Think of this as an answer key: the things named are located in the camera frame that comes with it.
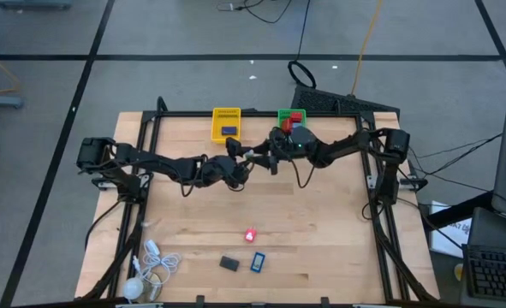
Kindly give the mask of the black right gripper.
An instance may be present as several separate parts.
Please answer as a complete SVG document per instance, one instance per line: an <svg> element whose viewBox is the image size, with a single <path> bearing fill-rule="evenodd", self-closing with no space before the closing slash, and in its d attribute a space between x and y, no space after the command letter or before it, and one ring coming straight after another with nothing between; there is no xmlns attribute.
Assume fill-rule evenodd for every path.
<svg viewBox="0 0 506 308"><path fill-rule="evenodd" d="M273 127L269 132L270 143L262 143L254 146L252 152L258 155L272 156L254 156L248 158L252 163L259 165L271 172L271 175L278 173L278 159L291 159L290 154L284 149L287 136L280 127Z"/></svg>

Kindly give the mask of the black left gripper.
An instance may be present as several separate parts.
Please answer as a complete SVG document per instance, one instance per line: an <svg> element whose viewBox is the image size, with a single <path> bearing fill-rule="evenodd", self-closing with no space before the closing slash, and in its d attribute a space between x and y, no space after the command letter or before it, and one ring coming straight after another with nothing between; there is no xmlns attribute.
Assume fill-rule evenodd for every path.
<svg viewBox="0 0 506 308"><path fill-rule="evenodd" d="M225 147L230 157L241 156L241 142L237 139L228 137L225 140ZM244 188L252 171L253 162L251 160L234 161L233 168L227 175L227 179L229 180L227 186L229 188Z"/></svg>

